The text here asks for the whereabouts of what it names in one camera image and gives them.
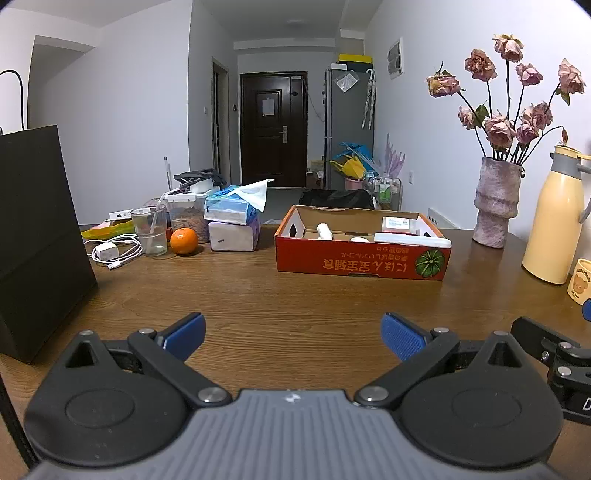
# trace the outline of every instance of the bottle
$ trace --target bottle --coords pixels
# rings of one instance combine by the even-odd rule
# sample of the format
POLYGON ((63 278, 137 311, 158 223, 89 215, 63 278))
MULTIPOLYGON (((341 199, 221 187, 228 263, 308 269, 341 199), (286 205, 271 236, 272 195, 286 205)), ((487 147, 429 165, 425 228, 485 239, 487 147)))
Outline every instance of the bottle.
POLYGON ((569 276, 583 222, 591 213, 584 209, 581 172, 591 173, 581 159, 591 160, 564 144, 550 154, 552 168, 535 210, 534 225, 523 257, 524 268, 542 280, 563 284, 569 276))

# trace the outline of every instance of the pink rose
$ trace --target pink rose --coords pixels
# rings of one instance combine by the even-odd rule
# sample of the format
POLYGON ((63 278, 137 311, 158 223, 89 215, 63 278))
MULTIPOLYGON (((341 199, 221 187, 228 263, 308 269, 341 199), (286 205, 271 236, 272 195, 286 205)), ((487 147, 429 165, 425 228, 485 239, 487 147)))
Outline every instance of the pink rose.
POLYGON ((457 113, 457 117, 460 119, 460 122, 462 122, 462 125, 466 127, 468 130, 476 128, 476 117, 472 113, 472 110, 470 110, 467 106, 460 107, 460 111, 457 113))
POLYGON ((464 66, 472 74, 473 79, 483 82, 496 79, 495 64, 482 50, 472 50, 470 57, 464 61, 464 66))
POLYGON ((538 131, 530 124, 521 124, 521 126, 515 132, 517 141, 522 145, 527 145, 534 138, 537 138, 538 131))
POLYGON ((493 35, 492 39, 495 41, 495 52, 500 53, 503 60, 518 62, 523 58, 523 43, 518 38, 503 34, 493 35))
POLYGON ((558 79, 560 90, 564 93, 585 93, 585 82, 581 78, 581 72, 567 59, 563 59, 558 67, 558 79))
POLYGON ((521 121, 530 124, 536 131, 543 130, 552 123, 552 111, 546 102, 534 105, 533 103, 525 108, 521 114, 521 121))
POLYGON ((427 83, 429 84, 429 94, 432 97, 453 95, 460 91, 460 82, 456 80, 454 75, 436 73, 427 78, 427 83))
POLYGON ((531 63, 528 63, 527 65, 520 63, 515 67, 515 71, 517 72, 517 75, 519 75, 519 80, 524 87, 538 85, 544 80, 544 76, 538 72, 531 63))
POLYGON ((515 130, 505 115, 493 115, 484 120, 484 131, 488 141, 500 148, 510 148, 515 137, 515 130))

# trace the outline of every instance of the plastic bag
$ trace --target plastic bag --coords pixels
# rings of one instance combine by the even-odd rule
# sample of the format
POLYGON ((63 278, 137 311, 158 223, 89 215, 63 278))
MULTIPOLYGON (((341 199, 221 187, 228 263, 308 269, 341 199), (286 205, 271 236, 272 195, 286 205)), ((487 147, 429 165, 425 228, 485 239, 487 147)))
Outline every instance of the plastic bag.
POLYGON ((359 75, 357 75, 353 70, 350 72, 344 72, 335 78, 335 83, 343 92, 347 92, 358 81, 359 75))
POLYGON ((300 197, 300 205, 325 208, 374 209, 371 195, 365 190, 307 190, 300 197))
POLYGON ((85 232, 80 232, 87 240, 108 240, 114 236, 124 235, 126 233, 135 233, 133 220, 105 228, 91 228, 85 232))

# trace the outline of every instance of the black bag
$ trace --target black bag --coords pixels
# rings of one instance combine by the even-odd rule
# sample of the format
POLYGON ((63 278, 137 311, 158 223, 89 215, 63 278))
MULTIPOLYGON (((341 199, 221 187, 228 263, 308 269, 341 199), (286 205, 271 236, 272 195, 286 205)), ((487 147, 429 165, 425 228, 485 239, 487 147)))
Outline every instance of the black bag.
POLYGON ((96 279, 57 127, 0 136, 0 168, 0 352, 31 362, 96 279))
POLYGON ((366 190, 307 190, 300 197, 300 205, 374 209, 374 202, 366 190))

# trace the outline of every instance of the white charger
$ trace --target white charger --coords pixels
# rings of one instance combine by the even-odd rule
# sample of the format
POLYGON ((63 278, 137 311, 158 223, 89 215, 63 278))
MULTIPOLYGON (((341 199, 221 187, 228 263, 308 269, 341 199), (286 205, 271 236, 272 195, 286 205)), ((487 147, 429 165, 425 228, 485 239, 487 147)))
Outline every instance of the white charger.
POLYGON ((103 262, 110 262, 119 256, 119 248, 113 242, 105 242, 95 247, 95 254, 103 262))

